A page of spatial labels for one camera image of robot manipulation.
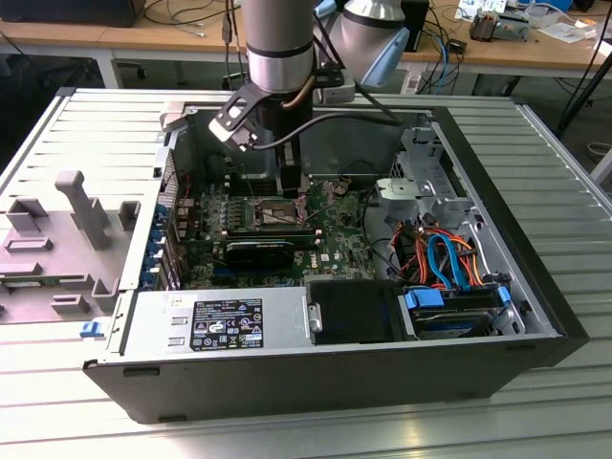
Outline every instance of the connector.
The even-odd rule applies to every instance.
[[[231,28],[231,20],[230,20],[229,14],[226,14],[223,17],[223,25],[221,27],[221,37],[223,38],[223,42],[226,45],[229,45],[231,43],[231,40],[233,39],[233,31]]]

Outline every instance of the sticker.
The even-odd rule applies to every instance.
[[[194,351],[263,347],[261,298],[195,301],[189,347]]]

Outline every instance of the workbench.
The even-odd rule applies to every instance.
[[[501,40],[491,43],[473,41],[470,40],[469,22],[448,20],[454,16],[454,8],[451,7],[457,4],[457,0],[437,0],[432,3],[441,25],[449,32],[454,31],[450,36],[468,43],[465,59],[461,64],[462,73],[581,77],[593,53],[592,41],[581,40],[574,44],[566,44],[537,31],[530,32],[526,43]],[[194,6],[191,0],[171,0],[170,4],[174,11]],[[223,5],[222,2],[215,2],[201,11],[189,11],[180,17],[186,21],[196,19],[220,11]],[[595,19],[603,20],[597,15],[606,13],[608,8],[607,2],[598,1],[589,13],[595,14]],[[149,14],[161,22],[168,21],[165,3],[159,4]],[[236,15],[244,50],[246,36],[242,26],[242,12],[238,10]],[[433,21],[431,12],[428,19]],[[225,44],[221,38],[222,20],[223,14],[219,14],[203,22],[206,37],[196,36],[172,26],[154,24],[144,17],[141,17],[131,29],[0,23],[0,31],[28,55],[93,58],[99,65],[104,86],[120,88],[120,74],[115,65],[118,59],[223,62]],[[15,53],[17,51],[0,38],[0,54]],[[413,92],[415,80],[418,80],[423,72],[432,70],[439,59],[439,52],[427,36],[423,37],[418,53],[404,53],[398,66],[399,69],[406,71],[402,93]],[[234,46],[230,48],[229,60],[237,61]],[[598,56],[593,72],[599,68],[602,61],[602,57]]]
[[[138,200],[164,143],[164,104],[222,104],[229,94],[82,89],[55,97],[0,177],[0,211],[34,196],[46,210],[69,209],[54,188],[61,167],[81,169],[87,193],[107,210],[128,196]],[[612,204],[525,105],[507,98],[380,101],[448,108],[590,335],[587,345],[489,400],[144,426],[81,372],[84,356],[105,345],[81,339],[81,322],[0,325],[0,455],[605,456],[612,447]],[[0,228],[8,227],[3,217]]]

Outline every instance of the black cable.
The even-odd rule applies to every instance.
[[[438,17],[438,14],[436,13],[436,11],[434,10],[434,8],[429,7],[429,10],[431,11],[431,13],[433,14],[433,17],[435,19],[435,23],[431,22],[431,21],[425,21],[426,25],[430,24],[431,26],[434,26],[435,28],[438,29],[438,33],[433,31],[432,29],[430,29],[429,27],[425,26],[425,34],[428,34],[432,37],[438,36],[440,38],[440,41],[442,41],[443,46],[445,46],[446,48],[448,48],[448,42],[450,41],[450,35],[448,33],[448,31],[442,27],[442,25],[440,24],[440,18]],[[444,88],[446,86],[449,86],[450,84],[455,84],[457,82],[457,78],[459,77],[459,68],[461,65],[461,62],[459,62],[459,59],[457,59],[457,65],[455,66],[454,69],[451,69],[450,72],[448,72],[446,75],[440,75],[438,77],[438,79],[436,79],[435,81],[433,81],[434,75],[436,73],[436,71],[438,70],[438,66],[440,65],[440,63],[443,61],[444,59],[444,52],[440,49],[438,50],[438,48],[436,47],[436,42],[435,40],[433,41],[433,47],[434,49],[440,53],[440,58],[438,59],[438,61],[436,62],[436,65],[433,67],[433,70],[431,71],[431,74],[429,75],[429,77],[427,78],[423,78],[424,80],[424,84],[421,87],[421,89],[419,91],[417,91],[417,94],[422,94],[423,91],[425,89],[427,89],[427,92],[429,94],[431,94],[431,89],[440,82],[440,80],[442,78],[446,79],[450,74],[452,74],[453,72],[457,72],[457,75],[455,77],[454,80],[449,81],[445,84],[443,84],[442,86],[440,86],[441,88]]]
[[[226,44],[226,74],[228,74],[229,90],[233,91],[233,83],[231,82],[230,73],[230,44]]]
[[[30,63],[30,65],[32,65],[32,66],[33,66],[33,67],[36,69],[36,71],[37,71],[39,74],[41,74],[42,76],[44,76],[44,78],[45,78],[47,81],[49,81],[50,83],[52,83],[52,85],[55,87],[55,89],[59,89],[59,85],[57,85],[57,83],[55,83],[55,81],[53,81],[53,80],[52,80],[52,79],[51,79],[49,76],[45,76],[44,71],[43,71],[43,70],[42,70],[40,67],[38,67],[38,66],[37,66],[37,65],[34,63],[34,61],[33,61],[33,60],[32,60],[32,59],[31,59],[31,58],[28,56],[28,55],[26,55],[26,54],[25,54],[23,51],[21,51],[21,48],[19,48],[17,45],[15,45],[15,44],[14,44],[14,42],[13,42],[13,41],[12,41],[10,38],[8,38],[8,37],[7,37],[7,36],[4,34],[4,32],[0,31],[0,35],[2,35],[2,37],[3,37],[5,40],[7,40],[7,43],[9,43],[11,46],[13,46],[13,47],[14,47],[14,49],[15,49],[15,50],[16,50],[18,53],[20,53],[20,54],[21,54],[21,55],[22,55],[22,56],[23,56],[23,57],[24,57],[24,58],[25,58],[25,59],[26,59],[26,60],[27,60],[27,61]]]
[[[340,54],[338,53],[338,50],[336,49],[336,47],[334,46],[334,43],[332,42],[332,37],[329,36],[329,33],[325,29],[325,26],[323,25],[321,20],[318,18],[318,16],[316,14],[313,14],[313,16],[315,17],[315,21],[317,22],[317,27],[318,27],[318,29],[321,32],[321,36],[325,39],[325,42],[327,43],[327,46],[329,47],[329,51],[332,53],[332,55],[334,55],[334,59],[336,60],[337,64],[341,68],[345,69],[346,66],[344,65],[344,62],[342,62],[342,58],[340,57]],[[323,46],[323,44],[320,41],[318,41],[318,40],[314,40],[314,41],[320,47],[320,49],[326,55],[328,55],[327,51],[325,50],[325,47]],[[368,91],[365,90],[365,88],[363,88],[363,86],[361,86],[356,81],[355,81],[355,90],[358,93],[360,93],[362,96],[364,96],[372,105],[374,105],[376,108],[378,108],[383,113],[385,113],[388,117],[390,117],[392,120],[394,120],[395,122],[401,122],[400,119],[398,117],[396,117],[395,114],[391,110],[389,110],[387,107],[385,107],[379,101],[377,101]]]
[[[318,16],[316,14],[313,14],[313,16],[315,17],[315,21],[317,22],[317,27],[318,27],[319,31],[321,32],[321,35],[323,36],[323,38],[327,42],[327,46],[329,46],[329,51],[332,53],[332,55],[334,55],[334,59],[339,64],[339,66],[341,68],[345,69],[346,66],[344,65],[344,62],[342,62],[342,58],[338,54],[338,51],[336,50],[336,47],[334,46],[334,43],[332,43],[332,37],[329,36],[329,33],[325,29],[325,26],[323,25],[321,20],[318,18]]]
[[[570,83],[569,81],[566,81],[565,78],[554,78],[555,82],[561,87],[561,89],[563,91],[565,91],[567,94],[572,94],[571,91],[569,91],[565,86],[563,86],[564,84],[566,84],[567,86],[571,87],[571,88],[575,88],[576,89],[576,85]],[[594,102],[600,101],[600,100],[609,100],[611,99],[612,96],[604,96],[602,98],[590,98],[589,100],[592,100]]]
[[[313,41],[318,46],[318,48],[321,50],[321,52],[325,54],[325,57],[327,57],[327,60],[329,60],[330,62],[333,62],[334,59],[332,59],[332,57],[329,55],[329,53],[327,53],[327,50],[325,49],[325,47],[321,43],[321,40],[319,40],[316,35],[313,35]]]
[[[215,2],[215,0],[210,0],[208,3],[206,3],[203,7],[193,7],[193,8],[183,8],[182,10],[178,10],[176,12],[173,12],[171,15],[176,17],[177,14],[183,14],[184,12],[188,12],[188,11],[197,11],[197,10],[203,10],[204,8],[208,8],[210,5],[212,5]]]
[[[376,175],[382,175],[382,174],[381,174],[381,172],[380,172],[380,171],[379,171],[379,170],[378,170],[378,169],[377,169],[377,168],[376,168],[376,167],[375,167],[375,166],[374,166],[372,163],[370,163],[370,162],[369,162],[369,161],[367,161],[367,160],[351,160],[351,161],[349,161],[348,163],[344,163],[344,165],[343,165],[343,166],[342,166],[342,167],[339,169],[339,171],[338,171],[338,175],[339,175],[340,177],[342,177],[342,175],[344,175],[344,171],[346,170],[346,168],[347,168],[349,165],[352,165],[352,164],[363,164],[363,165],[366,165],[366,166],[367,166],[367,167],[369,167],[369,169],[370,169],[371,171],[373,171],[373,172],[374,172]]]
[[[565,117],[567,115],[567,112],[570,109],[570,106],[572,105],[574,98],[578,94],[582,86],[582,83],[586,80],[586,77],[589,75],[589,72],[591,71],[591,67],[593,67],[593,62],[595,62],[595,57],[597,57],[597,54],[600,52],[600,46],[601,46],[601,43],[603,42],[605,31],[607,31],[608,29],[608,22],[610,21],[610,14],[612,14],[612,3],[610,3],[610,8],[608,9],[608,13],[605,16],[605,21],[603,22],[603,29],[601,32],[601,39],[598,41],[597,48],[595,49],[595,51],[593,52],[593,55],[591,56],[591,61],[589,62],[588,67],[584,71],[584,75],[582,75],[582,78],[580,79],[580,82],[578,83],[578,87],[576,88],[576,90],[574,90],[574,93],[572,93],[572,96],[569,98],[569,100],[565,104],[565,108],[563,109],[563,112],[561,113],[561,119],[559,120],[558,125],[557,125],[557,131],[559,131],[560,135],[563,134],[562,132],[563,129],[561,128],[561,126],[565,123]]]
[[[260,151],[260,150],[268,150],[270,148],[276,148],[286,142],[289,142],[293,137],[301,134],[302,132],[311,128],[315,124],[319,124],[320,122],[335,119],[335,118],[347,118],[350,120],[374,122],[376,124],[382,124],[384,126],[399,126],[402,124],[401,122],[397,122],[394,120],[373,117],[371,115],[365,115],[363,113],[328,113],[327,115],[321,115],[320,117],[316,117],[316,118],[311,119],[310,121],[305,122],[304,124],[296,128],[294,131],[287,134],[282,139],[279,139],[271,143],[267,143],[265,145],[252,144],[250,145],[250,149],[255,150],[255,151]]]
[[[164,21],[158,21],[157,19],[153,19],[151,16],[148,15],[148,12],[151,10],[151,8],[153,8],[156,5],[159,5],[160,3],[162,3],[165,0],[155,0],[153,3],[151,3],[150,5],[148,5],[145,9],[144,9],[144,17],[155,23],[155,24],[161,24],[163,26],[183,26],[184,24],[193,24],[194,22],[200,22],[200,21],[205,21],[207,19],[210,19],[211,17],[215,17],[218,16],[219,14],[223,14],[225,11],[220,10],[218,12],[214,12],[213,14],[209,14],[208,16],[204,16],[204,17],[199,17],[197,19],[192,19],[190,21],[180,21],[180,22],[164,22]]]
[[[242,51],[240,51],[240,35],[238,35],[238,22],[236,21],[236,5],[231,3],[231,22],[236,34],[236,48],[238,49],[238,65],[240,66],[240,82],[245,84],[245,70],[242,66]]]
[[[233,30],[231,26],[231,15],[230,15],[230,0],[225,0],[226,2],[226,10],[225,16],[223,18],[223,25],[221,26],[221,38],[223,42],[226,44],[226,74],[228,74],[228,85],[229,89],[233,91],[233,83],[231,82],[231,74],[230,74],[230,43],[233,39]]]
[[[365,201],[363,202],[363,208],[361,210],[361,233],[363,235],[363,240],[365,241],[365,245],[370,249],[370,251],[372,251],[372,253],[377,258],[379,258],[382,262],[384,262],[385,265],[391,268],[393,273],[395,273],[397,276],[401,278],[401,273],[400,271],[398,271],[397,267],[394,266],[393,263],[391,263],[389,260],[387,260],[384,255],[382,255],[380,252],[374,249],[374,244],[370,243],[370,240],[367,237],[367,233],[365,232],[365,212],[367,211],[367,206],[370,204],[370,196],[372,196],[372,193],[374,193],[375,190],[376,190],[376,186],[372,186],[368,190],[367,196],[365,197]]]

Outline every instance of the office chair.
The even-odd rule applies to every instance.
[[[49,88],[51,81],[50,77],[68,73],[66,81],[62,82],[61,86],[77,86],[77,83],[84,77],[88,81],[97,78],[102,80],[102,75],[99,72],[98,64],[94,59],[84,57],[71,57],[70,64],[61,65],[40,72],[36,76],[36,82],[41,88]],[[146,70],[137,62],[118,62],[119,68],[136,69],[139,79],[146,78]]]

